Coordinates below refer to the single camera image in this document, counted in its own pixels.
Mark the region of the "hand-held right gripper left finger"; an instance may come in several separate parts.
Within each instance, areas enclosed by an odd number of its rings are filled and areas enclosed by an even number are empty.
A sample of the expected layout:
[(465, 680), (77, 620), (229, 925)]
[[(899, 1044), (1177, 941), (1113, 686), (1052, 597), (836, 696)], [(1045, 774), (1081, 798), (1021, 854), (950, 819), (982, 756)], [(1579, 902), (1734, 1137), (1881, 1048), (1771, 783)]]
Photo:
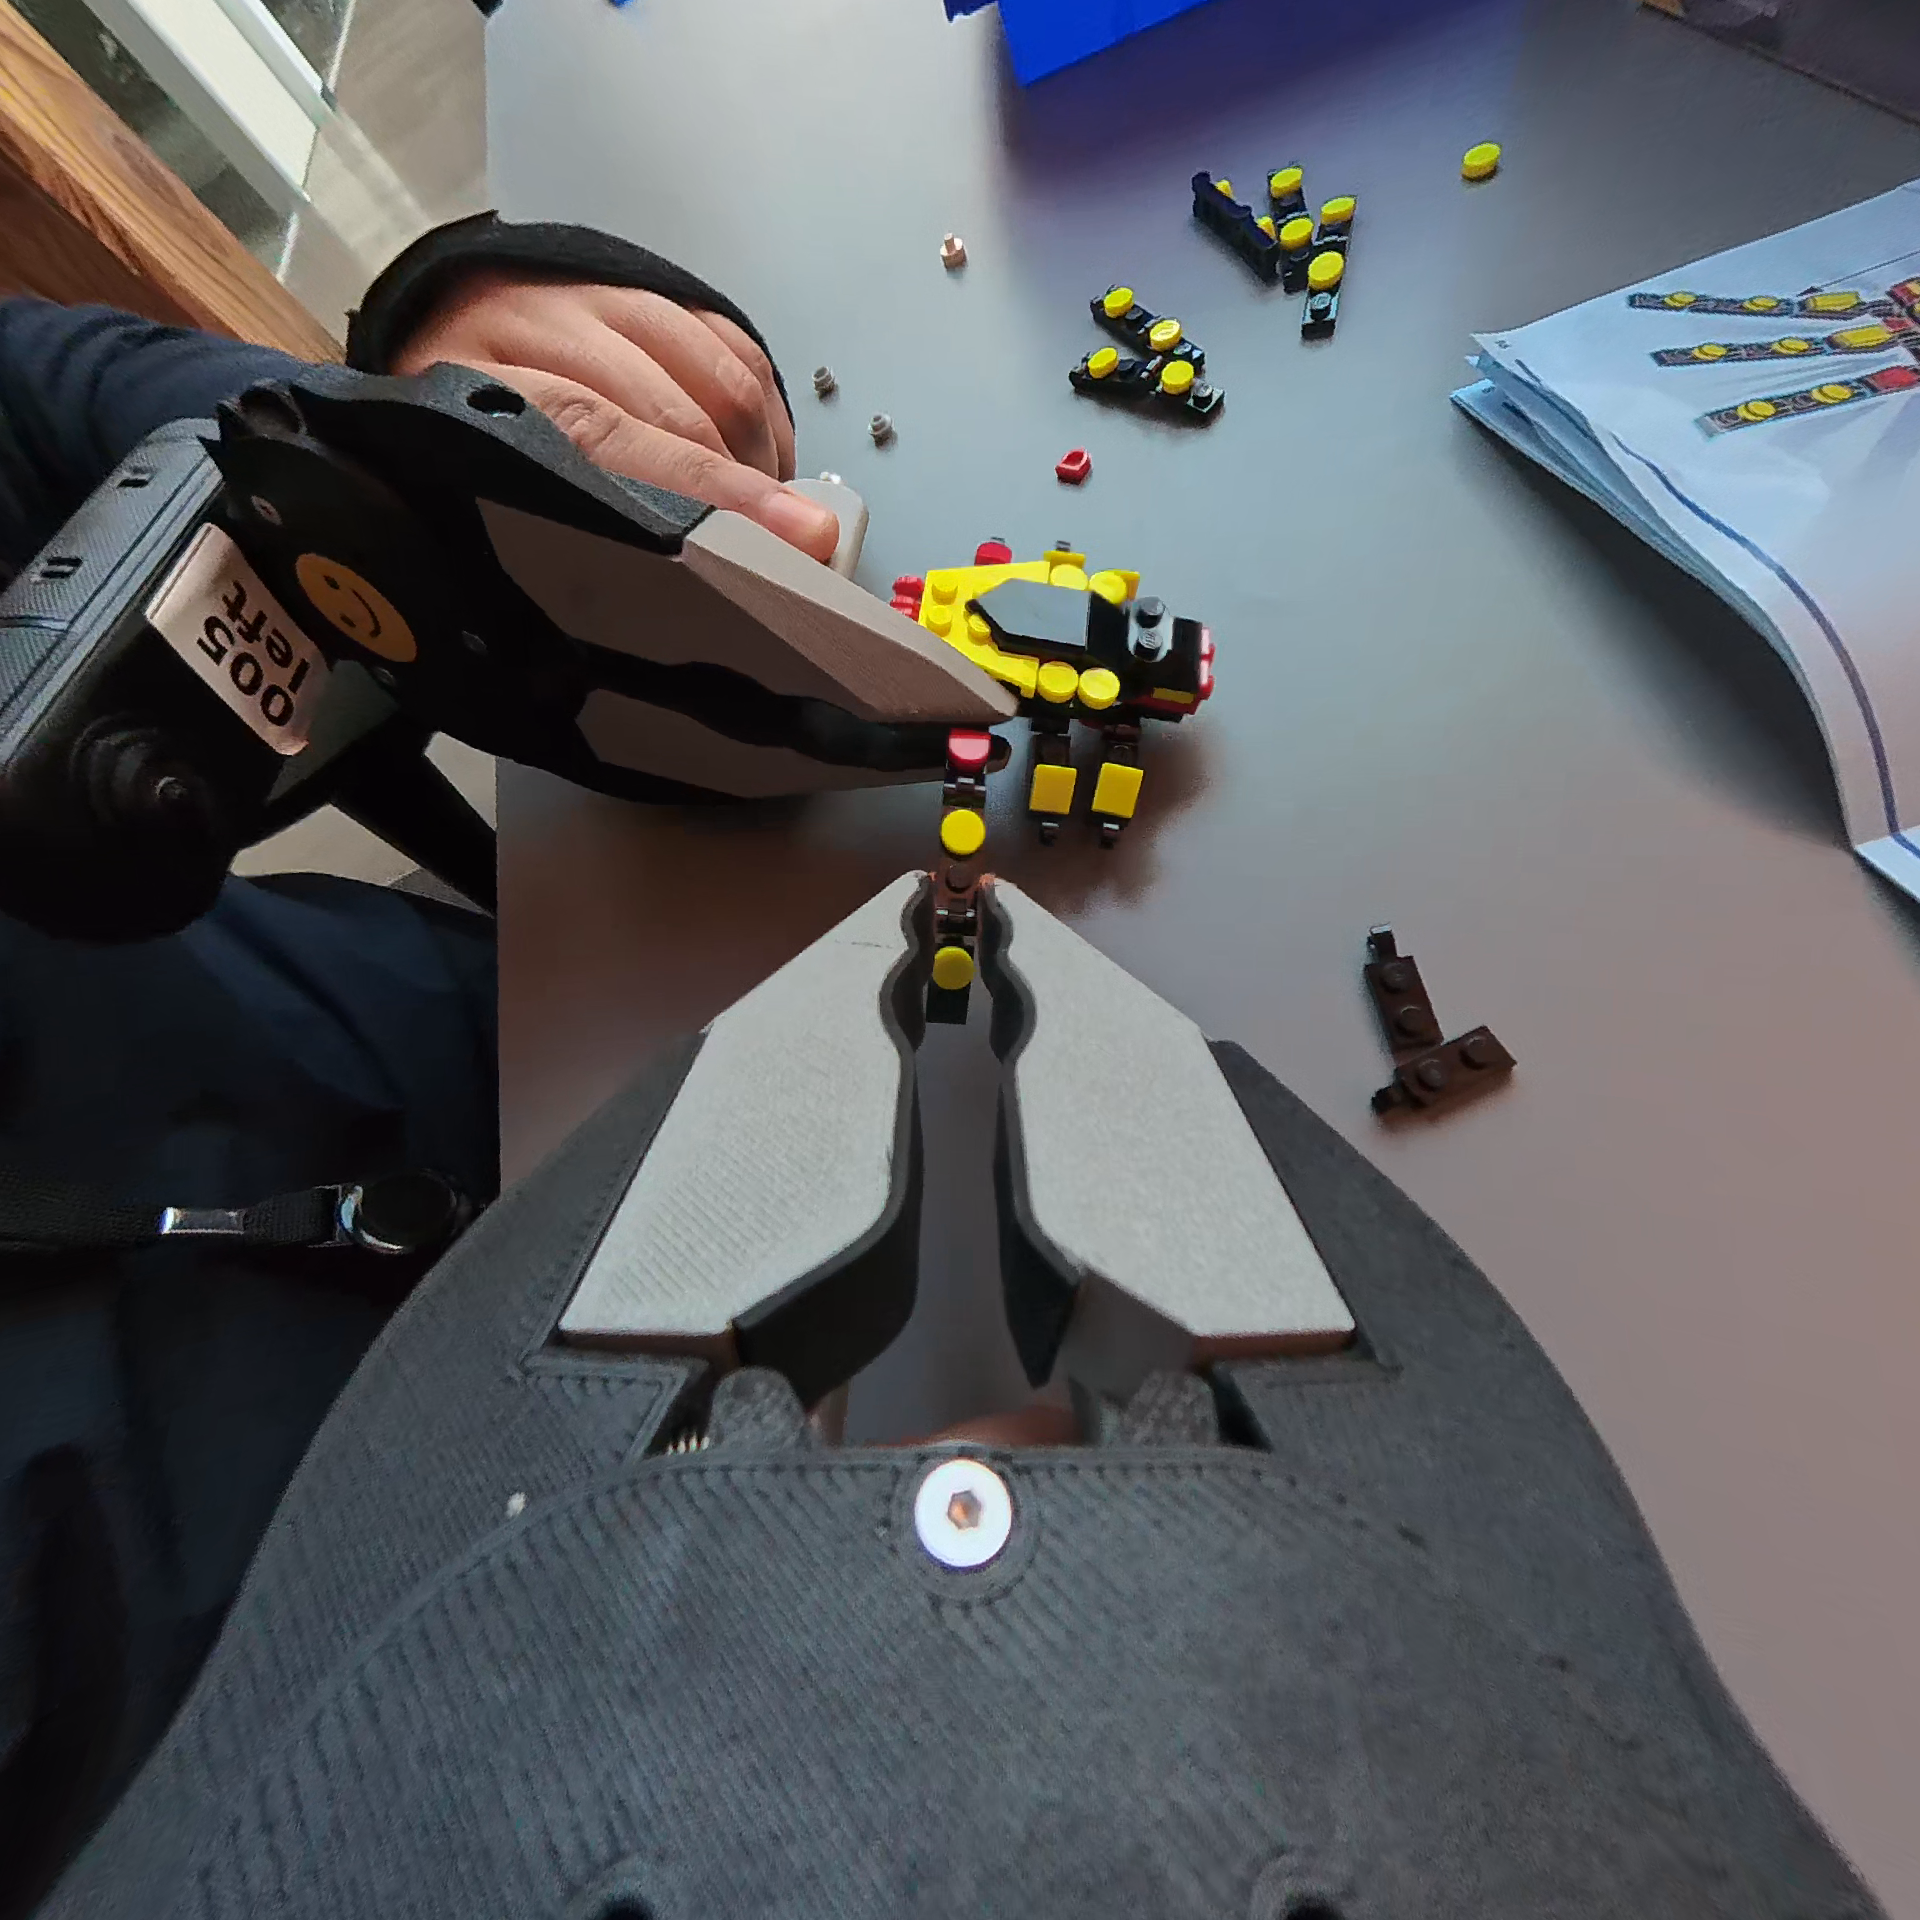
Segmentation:
[(709, 1022), (561, 1317), (566, 1341), (843, 1388), (916, 1297), (929, 879)]

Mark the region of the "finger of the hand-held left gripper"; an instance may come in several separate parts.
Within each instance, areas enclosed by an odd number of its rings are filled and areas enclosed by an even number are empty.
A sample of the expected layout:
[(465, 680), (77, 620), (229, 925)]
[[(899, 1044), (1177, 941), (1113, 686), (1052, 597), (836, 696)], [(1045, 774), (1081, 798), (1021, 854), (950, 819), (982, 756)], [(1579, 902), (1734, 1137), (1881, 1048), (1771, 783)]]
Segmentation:
[(936, 782), (953, 728), (990, 728), (1016, 712), (1016, 701), (1000, 694), (961, 719), (891, 725), (755, 683), (731, 687), (716, 711), (692, 712), (596, 687), (576, 726), (609, 768), (731, 800), (787, 800)]
[(499, 564), (569, 638), (654, 664), (722, 664), (890, 725), (993, 725), (1016, 692), (947, 640), (734, 511), (662, 558), (480, 501)]

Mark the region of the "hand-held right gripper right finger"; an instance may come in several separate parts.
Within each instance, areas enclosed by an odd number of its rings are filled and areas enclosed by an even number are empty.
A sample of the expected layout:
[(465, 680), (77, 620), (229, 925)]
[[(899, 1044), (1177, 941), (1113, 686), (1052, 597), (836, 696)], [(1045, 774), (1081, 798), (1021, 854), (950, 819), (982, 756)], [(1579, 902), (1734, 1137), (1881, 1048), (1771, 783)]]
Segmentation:
[(1000, 1268), (1029, 1383), (1349, 1347), (1354, 1313), (1202, 1029), (1013, 883), (981, 902)]

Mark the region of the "yellow black lego spider body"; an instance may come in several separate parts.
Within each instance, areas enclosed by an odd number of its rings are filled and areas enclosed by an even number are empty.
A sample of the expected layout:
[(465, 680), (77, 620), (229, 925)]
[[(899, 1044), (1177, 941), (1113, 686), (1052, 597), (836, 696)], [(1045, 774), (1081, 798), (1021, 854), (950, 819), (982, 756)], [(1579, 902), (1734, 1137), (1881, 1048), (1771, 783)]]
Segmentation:
[(1216, 683), (1216, 645), (1201, 620), (1140, 595), (1137, 572), (1089, 566), (1060, 545), (1016, 559), (1009, 544), (988, 542), (968, 566), (899, 577), (893, 608), (1016, 692), (1034, 736), (1026, 808), (1045, 844), (1073, 808), (1073, 725), (1099, 733), (1089, 808), (1108, 847), (1137, 816), (1144, 721), (1186, 719)]

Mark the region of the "lego instruction booklet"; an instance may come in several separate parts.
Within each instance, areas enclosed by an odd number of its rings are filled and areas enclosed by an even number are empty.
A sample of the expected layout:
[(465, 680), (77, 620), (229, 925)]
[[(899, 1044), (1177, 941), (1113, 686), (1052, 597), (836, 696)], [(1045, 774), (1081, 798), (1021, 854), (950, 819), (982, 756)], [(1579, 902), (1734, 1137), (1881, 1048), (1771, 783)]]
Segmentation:
[(1790, 664), (1864, 863), (1917, 896), (1917, 182), (1477, 339), (1454, 403)]

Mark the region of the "person's left forearm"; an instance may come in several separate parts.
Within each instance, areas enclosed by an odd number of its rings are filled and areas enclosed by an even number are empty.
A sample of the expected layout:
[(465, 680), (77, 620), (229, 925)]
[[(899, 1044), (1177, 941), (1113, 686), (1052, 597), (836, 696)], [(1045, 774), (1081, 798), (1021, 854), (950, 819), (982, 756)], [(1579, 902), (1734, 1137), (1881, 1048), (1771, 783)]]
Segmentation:
[[(368, 287), (349, 325), (347, 363), (364, 372), (397, 375), (396, 350), (474, 272), (530, 272), (654, 293), (688, 311), (712, 311), (740, 325), (769, 355), (734, 302), (659, 253), (582, 227), (505, 224), (494, 215), (476, 215), (427, 233)], [(156, 427), (209, 419), (219, 400), (250, 383), (300, 369), (281, 351), (163, 327), (107, 305), (6, 300), (5, 583)], [(776, 382), (787, 400), (777, 367)]]

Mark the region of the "dark lego leg without studs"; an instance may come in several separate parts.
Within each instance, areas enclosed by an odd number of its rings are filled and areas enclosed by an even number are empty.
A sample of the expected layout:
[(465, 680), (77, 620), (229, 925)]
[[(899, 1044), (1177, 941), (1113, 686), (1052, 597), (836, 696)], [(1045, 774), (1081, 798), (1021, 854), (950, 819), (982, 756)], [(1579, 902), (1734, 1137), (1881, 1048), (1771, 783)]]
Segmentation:
[(1507, 1084), (1516, 1055), (1485, 1023), (1445, 1037), (1421, 972), (1398, 950), (1390, 925), (1370, 928), (1368, 948), (1363, 979), (1394, 1064), (1388, 1084), (1371, 1096), (1376, 1115), (1394, 1120), (1410, 1113), (1454, 1113), (1473, 1096)]

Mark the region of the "person's left hand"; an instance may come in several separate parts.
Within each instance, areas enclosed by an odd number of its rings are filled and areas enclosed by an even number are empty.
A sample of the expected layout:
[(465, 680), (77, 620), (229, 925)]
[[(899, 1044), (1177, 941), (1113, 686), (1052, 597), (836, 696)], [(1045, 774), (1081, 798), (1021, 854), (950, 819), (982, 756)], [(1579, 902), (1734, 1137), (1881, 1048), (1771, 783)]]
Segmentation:
[(731, 319), (661, 295), (474, 272), (396, 350), (393, 369), (476, 367), (514, 387), (589, 459), (738, 511), (821, 563), (827, 507), (796, 496), (796, 425), (769, 355)]

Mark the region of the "pair of black yellow legs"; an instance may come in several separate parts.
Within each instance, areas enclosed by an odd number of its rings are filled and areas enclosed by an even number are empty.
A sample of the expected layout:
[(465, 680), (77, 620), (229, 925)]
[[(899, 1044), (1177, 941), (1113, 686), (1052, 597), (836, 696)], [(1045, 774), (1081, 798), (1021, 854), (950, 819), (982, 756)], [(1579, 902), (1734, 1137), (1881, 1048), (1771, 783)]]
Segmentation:
[(1139, 356), (1098, 347), (1070, 369), (1070, 383), (1081, 396), (1184, 422), (1211, 420), (1226, 403), (1224, 391), (1205, 380), (1205, 365), (1180, 351)]

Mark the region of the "person's dark clothing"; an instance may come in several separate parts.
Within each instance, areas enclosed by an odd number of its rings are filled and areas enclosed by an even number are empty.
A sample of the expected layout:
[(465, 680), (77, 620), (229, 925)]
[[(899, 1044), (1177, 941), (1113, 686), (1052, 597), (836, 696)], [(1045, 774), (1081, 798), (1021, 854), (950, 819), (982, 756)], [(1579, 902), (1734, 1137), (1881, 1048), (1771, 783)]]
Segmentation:
[[(5, 1169), (157, 1211), (440, 1175), (499, 1190), (496, 934), (361, 879), (229, 879), (188, 931), (5, 920)], [(5, 1915), (154, 1749), (285, 1481), (441, 1243), (5, 1247)]]

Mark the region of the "blue plastic bin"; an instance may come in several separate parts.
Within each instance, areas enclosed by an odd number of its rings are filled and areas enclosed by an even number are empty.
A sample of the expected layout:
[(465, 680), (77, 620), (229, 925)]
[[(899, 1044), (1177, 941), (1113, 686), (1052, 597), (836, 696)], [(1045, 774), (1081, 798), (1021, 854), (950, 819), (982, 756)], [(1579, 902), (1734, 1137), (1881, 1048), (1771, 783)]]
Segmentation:
[(1016, 80), (1026, 86), (1067, 67), (1092, 60), (1205, 1), (958, 1), (947, 0), (949, 21), (996, 9)]

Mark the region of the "white metal frame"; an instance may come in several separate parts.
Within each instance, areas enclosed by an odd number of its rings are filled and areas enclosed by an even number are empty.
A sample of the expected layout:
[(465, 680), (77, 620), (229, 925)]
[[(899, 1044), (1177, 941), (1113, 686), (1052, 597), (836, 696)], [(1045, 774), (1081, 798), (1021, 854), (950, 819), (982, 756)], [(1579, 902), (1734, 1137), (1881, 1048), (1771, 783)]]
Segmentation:
[(261, 1), (86, 1), (278, 215), (308, 206), (307, 174), (334, 94)]

